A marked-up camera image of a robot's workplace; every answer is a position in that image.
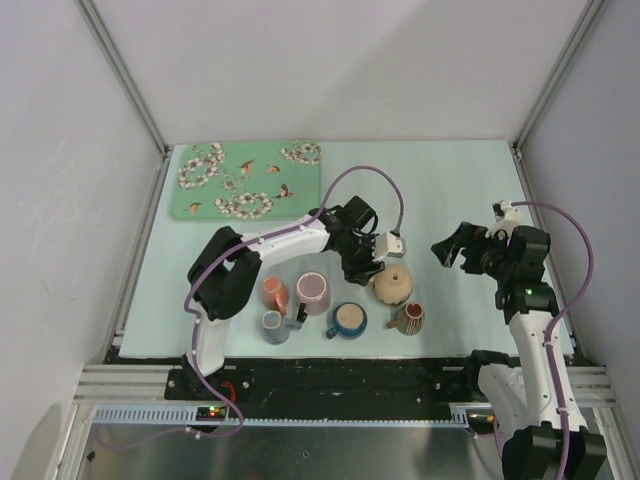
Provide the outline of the beige round mug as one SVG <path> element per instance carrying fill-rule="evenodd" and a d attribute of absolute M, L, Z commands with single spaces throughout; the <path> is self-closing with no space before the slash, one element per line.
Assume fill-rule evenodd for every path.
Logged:
<path fill-rule="evenodd" d="M 401 264 L 390 264 L 375 274 L 369 284 L 376 298 L 386 305 L 399 305 L 412 294 L 414 283 L 410 271 Z"/>

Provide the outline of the lilac mug black handle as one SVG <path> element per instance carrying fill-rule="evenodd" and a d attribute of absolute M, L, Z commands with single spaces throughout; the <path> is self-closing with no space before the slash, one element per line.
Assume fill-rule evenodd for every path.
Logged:
<path fill-rule="evenodd" d="M 296 320 L 304 323 L 308 316 L 320 316 L 330 306 L 331 296 L 326 278 L 318 272 L 306 272 L 295 287 L 298 309 Z"/>

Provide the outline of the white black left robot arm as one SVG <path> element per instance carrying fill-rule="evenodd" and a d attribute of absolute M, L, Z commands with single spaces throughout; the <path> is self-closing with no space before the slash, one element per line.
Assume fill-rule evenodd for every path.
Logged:
<path fill-rule="evenodd" d="M 187 274 L 191 289 L 184 309 L 195 316 L 187 351 L 193 368 L 189 390 L 201 399 L 220 391 L 228 322 L 248 304 L 261 271 L 303 255 L 335 252 L 348 283 L 365 286 L 381 272 L 390 252 L 382 248 L 383 234 L 362 231 L 368 223 L 378 224 L 376 211 L 354 196 L 343 206 L 313 209 L 278 229 L 253 234 L 218 229 Z"/>

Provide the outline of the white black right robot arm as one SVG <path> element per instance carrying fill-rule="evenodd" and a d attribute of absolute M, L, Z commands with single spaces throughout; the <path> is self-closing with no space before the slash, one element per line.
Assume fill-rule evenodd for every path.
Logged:
<path fill-rule="evenodd" d="M 492 405 L 504 478 L 594 479 L 607 448 L 589 431 L 571 389 L 556 295 L 543 280 L 549 249 L 549 235 L 535 227 L 493 231 L 468 222 L 431 248 L 442 266 L 463 256 L 464 272 L 495 280 L 495 304 L 517 347 L 518 368 L 500 352 L 475 351 L 478 366 L 461 378 L 469 398 Z"/>

